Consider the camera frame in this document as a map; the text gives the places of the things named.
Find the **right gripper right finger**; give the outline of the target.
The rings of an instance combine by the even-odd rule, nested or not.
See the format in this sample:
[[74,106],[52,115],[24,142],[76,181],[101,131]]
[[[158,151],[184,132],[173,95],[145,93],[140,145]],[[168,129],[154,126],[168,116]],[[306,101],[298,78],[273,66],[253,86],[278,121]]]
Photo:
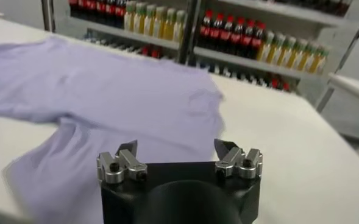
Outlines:
[[238,176],[242,179],[260,178],[263,171],[263,154],[259,149],[246,153],[232,141],[214,139],[219,160],[215,162],[215,173],[219,179]]

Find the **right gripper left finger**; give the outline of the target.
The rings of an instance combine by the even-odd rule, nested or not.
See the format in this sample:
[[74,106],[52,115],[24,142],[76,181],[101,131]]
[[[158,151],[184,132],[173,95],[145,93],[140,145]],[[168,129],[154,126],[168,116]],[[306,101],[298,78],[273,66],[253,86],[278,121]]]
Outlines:
[[138,141],[119,146],[114,156],[102,152],[96,158],[98,181],[107,184],[121,184],[125,180],[145,181],[148,166],[136,159]]

